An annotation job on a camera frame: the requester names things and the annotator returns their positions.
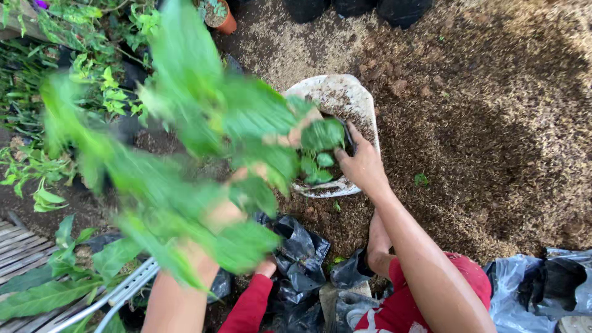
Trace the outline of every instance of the leg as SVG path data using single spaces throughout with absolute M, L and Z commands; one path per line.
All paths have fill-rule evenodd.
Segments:
M 388 268 L 395 255 L 388 254 L 392 247 L 387 231 L 382 225 L 382 220 L 378 212 L 374 210 L 372 220 L 370 220 L 370 235 L 368 237 L 368 249 L 366 262 L 368 267 L 376 274 L 391 280 L 388 274 Z

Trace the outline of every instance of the fingers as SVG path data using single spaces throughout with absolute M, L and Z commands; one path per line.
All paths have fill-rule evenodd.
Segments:
M 360 132 L 358 132 L 356 126 L 354 126 L 350 120 L 348 120 L 348 129 L 349 134 L 352 135 L 352 139 L 355 143 L 360 143 L 361 141 L 365 140 L 364 137 L 360 134 Z
M 339 164 L 341 164 L 343 161 L 345 161 L 346 159 L 349 158 L 348 153 L 346 153 L 341 148 L 335 148 L 333 150 L 333 154 L 335 155 L 335 158 L 337 159 L 337 161 L 339 162 Z

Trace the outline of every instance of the stem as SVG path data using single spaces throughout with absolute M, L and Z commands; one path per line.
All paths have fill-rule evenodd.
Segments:
M 138 59 L 138 58 L 136 58 L 136 57 L 132 56 L 131 54 L 129 54 L 129 53 L 127 53 L 127 52 L 125 52 L 124 50 L 122 50 L 121 48 L 119 48 L 119 47 L 117 47 L 117 46 L 115 46 L 115 50 L 118 50 L 119 52 L 121 52 L 121 53 L 123 53 L 124 55 L 128 56 L 130 59 L 133 59 L 133 60 L 135 60 L 135 61 L 137 61 L 137 62 L 141 63 L 141 64 L 142 64 L 144 67 L 146 67 L 146 66 L 147 66 L 147 67 L 150 67 L 150 68 L 152 68 L 152 66 L 150 66 L 149 64 L 147 64 L 147 63 L 144 63 L 142 60 L 140 60 L 140 59 Z
M 111 9 L 102 9 L 102 12 L 110 12 L 110 11 L 116 11 L 118 9 L 120 9 L 121 7 L 125 6 L 128 2 L 130 2 L 130 0 L 125 0 L 124 2 L 122 2 L 119 6 L 115 7 L 115 8 L 111 8 Z

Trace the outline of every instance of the metal pipe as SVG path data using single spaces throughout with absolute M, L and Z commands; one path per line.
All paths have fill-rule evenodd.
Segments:
M 122 283 L 118 284 L 117 287 L 115 287 L 115 289 L 113 289 L 110 293 L 108 293 L 107 295 L 105 295 L 102 299 L 100 299 L 99 301 L 95 302 L 93 305 L 89 306 L 88 308 L 86 308 L 86 309 L 78 312 L 77 314 L 71 316 L 67 320 L 63 321 L 61 324 L 59 324 L 56 327 L 52 328 L 52 330 L 49 331 L 48 333 L 58 333 L 61 330 L 65 329 L 66 327 L 68 327 L 68 326 L 70 326 L 72 324 L 75 324 L 75 323 L 81 321 L 86 316 L 88 316 L 91 313 L 95 312 L 101 306 L 107 304 L 107 302 L 109 301 L 110 298 L 112 298 L 113 296 L 116 296 L 119 292 L 121 292 L 136 277 L 138 277 L 140 274 L 142 274 L 143 272 L 145 272 L 146 270 L 148 270 L 151 265 L 157 265 L 157 262 L 154 259 L 154 257 L 148 258 L 148 260 L 146 260 L 140 267 L 138 267 L 138 269 L 136 269 L 133 273 L 131 273 L 125 280 L 123 280 Z
M 151 267 L 150 271 L 148 271 L 145 276 L 143 276 L 137 283 L 135 283 L 133 287 L 130 287 L 124 293 L 117 295 L 117 303 L 103 317 L 101 323 L 99 323 L 99 326 L 97 326 L 95 333 L 102 333 L 103 329 L 105 329 L 105 327 L 107 327 L 107 324 L 109 324 L 111 318 L 115 316 L 115 314 L 119 311 L 119 309 L 121 309 L 121 307 L 126 303 L 126 301 L 132 298 L 143 286 L 145 286 L 146 283 L 148 283 L 148 281 L 150 281 L 150 279 L 153 278 L 159 270 L 160 267 L 158 266 Z

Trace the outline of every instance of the terracotta pot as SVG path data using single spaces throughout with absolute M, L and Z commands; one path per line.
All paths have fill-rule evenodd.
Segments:
M 232 16 L 232 13 L 230 12 L 230 8 L 228 7 L 228 3 L 225 0 L 218 0 L 218 2 L 222 2 L 224 4 L 224 6 L 226 7 L 226 13 L 227 13 L 226 19 L 219 26 L 217 26 L 217 27 L 210 26 L 210 27 L 216 28 L 219 32 L 229 35 L 236 30 L 236 20 L 234 19 L 234 17 Z

